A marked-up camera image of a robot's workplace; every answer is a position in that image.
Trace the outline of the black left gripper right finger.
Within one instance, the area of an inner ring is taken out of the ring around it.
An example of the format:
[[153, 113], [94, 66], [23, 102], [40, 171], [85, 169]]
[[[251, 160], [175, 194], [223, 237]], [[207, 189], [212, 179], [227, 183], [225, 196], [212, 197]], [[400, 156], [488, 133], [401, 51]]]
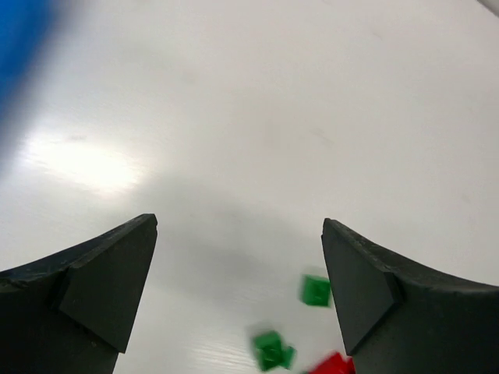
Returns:
[[321, 235], [346, 353], [358, 373], [495, 373], [498, 289], [434, 270], [339, 221]]

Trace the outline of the green square lego brick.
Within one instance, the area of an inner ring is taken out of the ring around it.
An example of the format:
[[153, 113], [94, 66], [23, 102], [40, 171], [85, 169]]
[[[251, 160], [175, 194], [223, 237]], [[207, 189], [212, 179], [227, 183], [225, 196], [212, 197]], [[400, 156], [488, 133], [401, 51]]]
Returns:
[[330, 281], [326, 277], [305, 274], [299, 299], [308, 306], [329, 307], [331, 304]]

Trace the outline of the green lego plate piece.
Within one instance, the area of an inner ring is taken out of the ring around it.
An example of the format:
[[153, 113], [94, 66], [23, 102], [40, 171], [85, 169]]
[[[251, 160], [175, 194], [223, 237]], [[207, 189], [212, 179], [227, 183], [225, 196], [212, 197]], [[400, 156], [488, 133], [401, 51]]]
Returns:
[[278, 367], [290, 370], [293, 366], [296, 348], [286, 344], [281, 334], [275, 330], [254, 335], [251, 337], [250, 346], [261, 372], [268, 372]]

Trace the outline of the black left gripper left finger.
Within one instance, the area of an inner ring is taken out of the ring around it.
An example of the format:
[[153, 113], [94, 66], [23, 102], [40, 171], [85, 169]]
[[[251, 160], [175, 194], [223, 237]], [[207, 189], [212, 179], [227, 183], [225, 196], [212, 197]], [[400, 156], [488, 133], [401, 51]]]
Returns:
[[3, 373], [112, 373], [126, 352], [157, 241], [157, 218], [1, 272]]

